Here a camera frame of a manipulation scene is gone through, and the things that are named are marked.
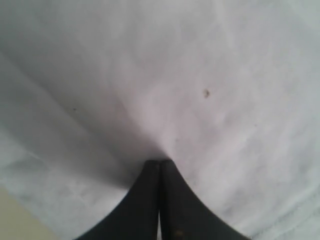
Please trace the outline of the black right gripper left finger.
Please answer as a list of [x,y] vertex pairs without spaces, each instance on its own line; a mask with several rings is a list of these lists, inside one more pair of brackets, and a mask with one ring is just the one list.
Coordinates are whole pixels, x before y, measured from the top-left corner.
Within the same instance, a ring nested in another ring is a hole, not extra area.
[[160,161],[147,160],[122,201],[78,240],[156,240]]

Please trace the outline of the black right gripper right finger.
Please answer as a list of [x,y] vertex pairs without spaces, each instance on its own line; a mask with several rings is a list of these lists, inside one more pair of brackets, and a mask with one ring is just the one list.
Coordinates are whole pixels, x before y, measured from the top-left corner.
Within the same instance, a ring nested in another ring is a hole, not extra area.
[[163,240],[247,240],[197,197],[172,160],[160,163],[159,216]]

